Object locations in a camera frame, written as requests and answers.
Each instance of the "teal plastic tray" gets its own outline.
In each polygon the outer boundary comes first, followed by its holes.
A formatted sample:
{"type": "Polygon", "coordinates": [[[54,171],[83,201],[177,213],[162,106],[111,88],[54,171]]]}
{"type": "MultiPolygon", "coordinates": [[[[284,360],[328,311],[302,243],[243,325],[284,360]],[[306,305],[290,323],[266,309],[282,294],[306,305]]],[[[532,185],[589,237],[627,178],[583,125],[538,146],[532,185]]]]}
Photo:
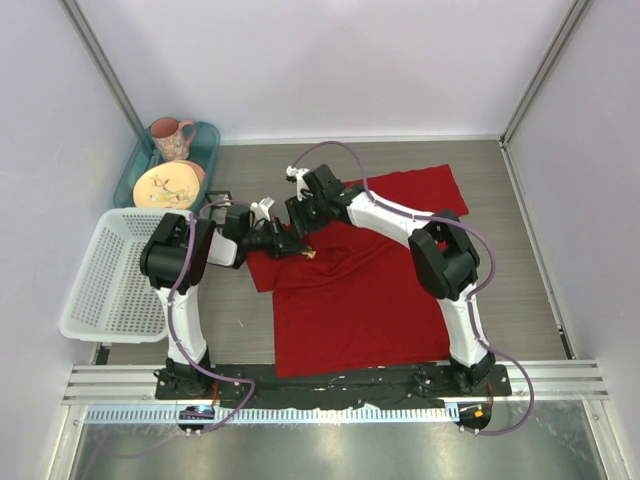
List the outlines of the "teal plastic tray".
{"type": "MultiPolygon", "coordinates": [[[[218,149],[220,148],[220,132],[216,127],[206,122],[196,122],[196,136],[189,148],[190,162],[197,163],[205,171],[204,182],[200,186],[200,192],[193,205],[189,208],[192,212],[197,212],[203,206],[204,194],[209,188],[213,177],[213,167],[218,159],[218,149]]],[[[133,187],[144,172],[164,163],[164,159],[153,143],[151,133],[147,128],[133,153],[129,157],[127,166],[122,172],[116,191],[113,194],[113,205],[116,208],[135,207],[133,203],[133,187]]]]}

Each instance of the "white wall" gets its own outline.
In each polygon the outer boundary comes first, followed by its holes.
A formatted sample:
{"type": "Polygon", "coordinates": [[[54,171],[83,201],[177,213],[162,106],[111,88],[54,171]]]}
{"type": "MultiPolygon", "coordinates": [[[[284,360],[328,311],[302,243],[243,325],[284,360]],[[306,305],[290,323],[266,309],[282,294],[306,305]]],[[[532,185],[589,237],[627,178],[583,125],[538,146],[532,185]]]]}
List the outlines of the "white wall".
{"type": "Polygon", "coordinates": [[[571,0],[81,0],[143,122],[500,134],[571,0]]]}
{"type": "Polygon", "coordinates": [[[134,136],[58,2],[0,16],[0,476],[40,478],[74,362],[58,319],[134,136]]]}
{"type": "Polygon", "coordinates": [[[640,3],[596,1],[512,152],[578,352],[640,457],[640,3]]]}

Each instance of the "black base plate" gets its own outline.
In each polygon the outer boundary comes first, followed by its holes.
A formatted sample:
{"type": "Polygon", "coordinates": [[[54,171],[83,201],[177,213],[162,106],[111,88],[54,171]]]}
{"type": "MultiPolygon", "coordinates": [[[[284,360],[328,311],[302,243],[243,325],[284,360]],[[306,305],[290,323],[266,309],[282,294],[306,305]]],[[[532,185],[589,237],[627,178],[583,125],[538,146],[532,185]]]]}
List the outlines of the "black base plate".
{"type": "MultiPolygon", "coordinates": [[[[358,408],[365,403],[383,409],[437,408],[444,404],[439,399],[442,397],[488,396],[486,386],[472,394],[461,393],[453,382],[449,365],[374,367],[292,378],[277,378],[275,365],[217,365],[213,371],[228,377],[252,378],[256,382],[248,408],[340,410],[358,408]]],[[[493,367],[489,383],[494,397],[511,395],[504,365],[493,367]]],[[[244,384],[220,382],[221,405],[237,406],[248,389],[244,384]]]]}

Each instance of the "cable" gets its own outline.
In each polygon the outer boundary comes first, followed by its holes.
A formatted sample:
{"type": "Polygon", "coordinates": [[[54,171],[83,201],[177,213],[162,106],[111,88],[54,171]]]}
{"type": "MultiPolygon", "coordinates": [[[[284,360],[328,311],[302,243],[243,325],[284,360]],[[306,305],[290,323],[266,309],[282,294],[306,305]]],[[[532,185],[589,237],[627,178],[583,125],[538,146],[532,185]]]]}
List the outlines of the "cable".
{"type": "Polygon", "coordinates": [[[529,387],[529,406],[527,407],[527,411],[525,412],[525,414],[523,415],[523,417],[520,419],[519,422],[517,422],[515,425],[512,425],[511,427],[505,428],[503,430],[492,430],[492,431],[478,431],[478,430],[474,430],[472,428],[469,427],[464,427],[465,431],[469,432],[469,433],[473,433],[476,435],[484,435],[484,436],[497,436],[497,435],[504,435],[506,433],[511,433],[517,429],[519,429],[520,427],[522,427],[522,425],[524,425],[529,418],[531,417],[531,414],[533,413],[533,409],[535,407],[535,393],[533,391],[533,382],[531,381],[531,377],[529,376],[529,374],[527,373],[526,369],[524,368],[524,366],[513,356],[508,355],[504,352],[501,352],[500,350],[497,350],[493,347],[491,347],[489,345],[489,342],[487,342],[485,340],[485,338],[483,338],[482,335],[480,335],[480,332],[478,330],[478,326],[476,324],[476,318],[475,318],[475,313],[474,313],[474,309],[473,309],[473,298],[482,290],[484,290],[489,283],[491,283],[491,281],[493,280],[493,278],[495,277],[496,274],[496,259],[495,259],[495,252],[493,250],[493,248],[491,247],[491,245],[489,244],[489,242],[482,236],[482,234],[480,234],[480,232],[478,232],[475,228],[470,227],[469,225],[465,225],[461,222],[452,220],[450,218],[443,218],[443,217],[438,217],[437,215],[412,215],[408,212],[405,212],[404,210],[400,210],[399,208],[394,207],[393,205],[389,205],[388,203],[385,203],[381,198],[376,198],[374,197],[374,195],[371,193],[371,190],[369,190],[369,182],[368,182],[368,177],[367,174],[365,172],[365,168],[364,168],[364,163],[362,161],[362,159],[360,158],[360,156],[358,155],[358,153],[351,148],[349,145],[342,143],[342,142],[338,142],[336,140],[328,140],[326,142],[320,142],[316,145],[313,145],[309,148],[307,148],[291,165],[292,167],[295,167],[296,165],[298,165],[298,163],[300,163],[300,161],[306,157],[309,153],[311,153],[313,150],[315,150],[316,148],[320,148],[326,145],[336,145],[339,147],[342,147],[344,149],[346,149],[352,156],[353,158],[356,160],[356,162],[358,163],[358,168],[360,169],[360,175],[362,176],[362,185],[364,186],[364,190],[365,193],[367,194],[367,196],[369,197],[369,199],[371,199],[371,201],[374,202],[374,204],[376,205],[380,205],[382,208],[384,208],[385,210],[388,210],[392,213],[398,214],[400,216],[403,216],[405,218],[411,218],[414,220],[422,220],[422,221],[427,221],[427,222],[439,222],[439,223],[444,223],[447,225],[451,225],[457,228],[461,228],[463,230],[465,230],[466,232],[470,233],[471,235],[473,235],[474,237],[476,237],[478,239],[478,241],[484,246],[484,248],[487,250],[487,253],[489,254],[489,274],[487,275],[487,278],[484,279],[484,281],[482,281],[479,285],[477,285],[474,289],[472,289],[468,294],[467,297],[465,299],[466,303],[467,303],[467,308],[469,309],[469,320],[471,323],[471,329],[473,331],[473,335],[476,339],[476,341],[482,345],[487,351],[493,353],[494,355],[497,356],[501,356],[506,358],[508,361],[510,361],[511,363],[513,363],[518,370],[520,370],[520,372],[522,373],[522,376],[524,377],[525,381],[527,382],[527,386],[529,387]]]}
{"type": "Polygon", "coordinates": [[[218,400],[219,396],[218,394],[220,392],[218,392],[218,382],[214,382],[213,385],[213,397],[211,398],[211,408],[214,408],[216,405],[216,401],[218,400]]]}
{"type": "MultiPolygon", "coordinates": [[[[200,216],[201,217],[204,216],[204,211],[207,208],[209,207],[215,208],[216,206],[221,206],[221,204],[223,203],[250,205],[247,202],[241,202],[241,201],[229,200],[229,199],[220,199],[220,200],[216,200],[214,202],[208,203],[204,207],[202,207],[199,212],[200,216]]],[[[249,402],[249,399],[253,395],[253,392],[255,391],[255,388],[256,388],[256,384],[250,378],[227,377],[224,375],[218,375],[216,373],[210,372],[209,370],[202,368],[200,365],[198,365],[198,363],[195,360],[193,360],[189,356],[185,348],[182,346],[182,341],[178,338],[178,335],[175,330],[175,325],[173,324],[173,298],[176,294],[178,287],[184,280],[184,277],[186,276],[187,271],[189,270],[189,266],[191,265],[191,257],[193,256],[193,246],[195,244],[195,238],[196,238],[196,217],[193,213],[190,213],[189,214],[189,242],[187,244],[187,253],[185,255],[184,263],[182,265],[182,269],[180,270],[180,274],[178,275],[178,278],[173,284],[173,286],[171,287],[171,290],[169,290],[169,295],[167,296],[167,325],[169,328],[169,333],[174,343],[176,344],[178,351],[180,351],[180,353],[184,356],[187,362],[189,362],[189,365],[191,365],[193,368],[195,368],[197,371],[199,371],[203,375],[206,375],[209,378],[212,378],[213,380],[217,380],[217,381],[223,381],[223,382],[229,382],[229,383],[238,382],[238,383],[244,383],[249,385],[249,392],[247,392],[247,395],[245,395],[242,401],[238,404],[238,406],[235,409],[233,409],[229,413],[229,415],[224,417],[219,422],[209,425],[208,427],[205,427],[202,429],[201,433],[208,433],[208,432],[213,432],[214,430],[218,430],[220,427],[228,423],[242,408],[244,408],[244,406],[249,402]]],[[[129,453],[111,454],[110,456],[118,459],[135,459],[135,458],[144,457],[145,455],[148,455],[152,451],[156,450],[158,447],[172,441],[173,439],[179,436],[182,436],[182,432],[176,432],[172,435],[169,435],[163,438],[162,440],[160,440],[159,442],[151,445],[149,448],[146,448],[142,452],[130,453],[130,454],[129,453]]],[[[98,452],[102,450],[104,446],[104,442],[106,441],[106,438],[107,437],[102,438],[100,442],[98,442],[98,445],[96,445],[96,448],[94,449],[93,453],[91,454],[91,457],[89,458],[89,461],[87,462],[87,466],[85,467],[85,471],[81,477],[82,480],[86,480],[88,478],[87,475],[89,474],[91,467],[93,466],[94,462],[97,459],[98,452]]]]}
{"type": "Polygon", "coordinates": [[[489,392],[489,408],[493,408],[493,404],[495,403],[495,398],[493,398],[491,382],[487,383],[487,391],[489,392]]]}

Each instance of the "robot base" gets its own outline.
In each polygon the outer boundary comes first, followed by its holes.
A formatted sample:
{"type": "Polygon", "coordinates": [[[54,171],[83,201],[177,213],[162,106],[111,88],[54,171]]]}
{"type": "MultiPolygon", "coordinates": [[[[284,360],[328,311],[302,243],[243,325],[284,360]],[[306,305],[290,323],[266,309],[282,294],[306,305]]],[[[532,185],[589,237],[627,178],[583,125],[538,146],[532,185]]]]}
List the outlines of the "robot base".
{"type": "MultiPolygon", "coordinates": [[[[275,365],[216,365],[214,371],[232,378],[252,378],[256,395],[248,408],[341,410],[365,403],[382,409],[432,408],[447,397],[508,397],[511,383],[504,365],[494,365],[483,388],[464,393],[446,363],[373,367],[305,377],[279,378],[275,365]]],[[[247,393],[246,385],[219,384],[220,404],[235,408],[247,393]]]]}
{"type": "MultiPolygon", "coordinates": [[[[198,364],[206,370],[211,370],[209,349],[198,364]]],[[[191,365],[176,363],[167,358],[166,367],[156,370],[153,375],[158,379],[155,398],[157,400],[191,400],[207,398],[213,391],[212,380],[198,372],[191,365]]]]}

